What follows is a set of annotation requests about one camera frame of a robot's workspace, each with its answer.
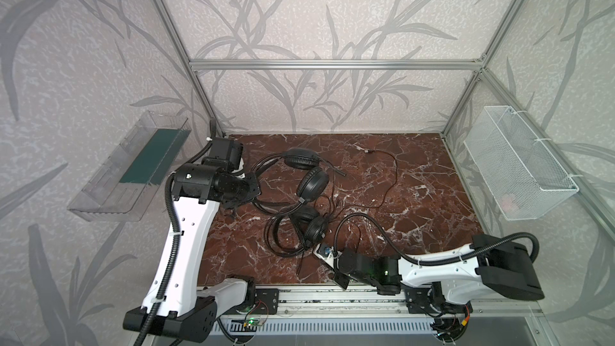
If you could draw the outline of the aluminium front rail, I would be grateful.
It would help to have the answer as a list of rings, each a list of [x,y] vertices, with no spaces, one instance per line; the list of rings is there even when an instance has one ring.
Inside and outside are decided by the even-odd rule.
[[[343,290],[333,284],[260,285],[257,288],[278,288],[280,303],[276,315],[282,318],[400,318],[428,317],[410,314],[405,304],[405,294],[381,296],[376,289],[358,284]],[[542,317],[543,310],[537,302],[512,301],[487,296],[471,301],[471,317]]]

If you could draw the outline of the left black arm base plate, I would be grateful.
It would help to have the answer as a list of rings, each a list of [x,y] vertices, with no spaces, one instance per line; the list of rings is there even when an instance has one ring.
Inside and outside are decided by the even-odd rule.
[[[255,305],[251,312],[254,315],[276,315],[280,303],[280,290],[278,288],[256,288]]]

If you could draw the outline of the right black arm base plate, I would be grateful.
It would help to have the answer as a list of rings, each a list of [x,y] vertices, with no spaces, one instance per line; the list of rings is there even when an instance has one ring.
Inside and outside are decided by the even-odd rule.
[[[472,314],[471,304],[452,304],[445,300],[441,292],[433,289],[405,290],[405,304],[410,314],[424,314],[428,317],[443,317],[446,315]]]

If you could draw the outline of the aluminium frame crossbar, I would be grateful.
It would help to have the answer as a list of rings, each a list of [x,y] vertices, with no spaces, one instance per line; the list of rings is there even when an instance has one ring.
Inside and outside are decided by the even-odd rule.
[[[479,70],[472,59],[194,59],[192,70]]]

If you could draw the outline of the clear plastic wall tray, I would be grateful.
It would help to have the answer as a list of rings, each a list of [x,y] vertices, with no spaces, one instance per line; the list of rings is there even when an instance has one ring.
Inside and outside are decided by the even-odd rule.
[[[181,115],[144,112],[67,210],[87,222],[138,222],[192,129]]]

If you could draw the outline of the green lit circuit board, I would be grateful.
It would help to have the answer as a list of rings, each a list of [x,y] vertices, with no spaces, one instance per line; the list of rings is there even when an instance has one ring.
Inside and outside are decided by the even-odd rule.
[[[264,326],[266,319],[249,317],[243,321],[243,328],[248,332],[255,332],[257,328]]]

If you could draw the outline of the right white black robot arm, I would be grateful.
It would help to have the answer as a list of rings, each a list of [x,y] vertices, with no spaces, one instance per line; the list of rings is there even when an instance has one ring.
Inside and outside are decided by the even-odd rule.
[[[543,300],[533,266],[539,251],[535,235],[517,232],[502,238],[474,235],[472,243],[423,255],[408,255],[396,248],[392,256],[371,258],[337,245],[317,255],[332,268],[341,288],[347,287],[347,280],[355,280],[373,286],[381,295],[395,296],[404,288],[440,287],[437,298],[465,305],[491,293],[514,301]]]

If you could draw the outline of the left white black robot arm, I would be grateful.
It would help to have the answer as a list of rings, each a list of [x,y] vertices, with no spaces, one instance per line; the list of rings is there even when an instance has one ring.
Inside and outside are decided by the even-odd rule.
[[[164,186],[170,227],[158,270],[142,304],[126,313],[123,328],[148,336],[204,341],[220,317],[256,301],[249,276],[228,276],[212,288],[197,288],[208,233],[220,208],[238,208],[260,194],[253,174],[243,174],[243,145],[210,137],[206,145],[174,170]]]

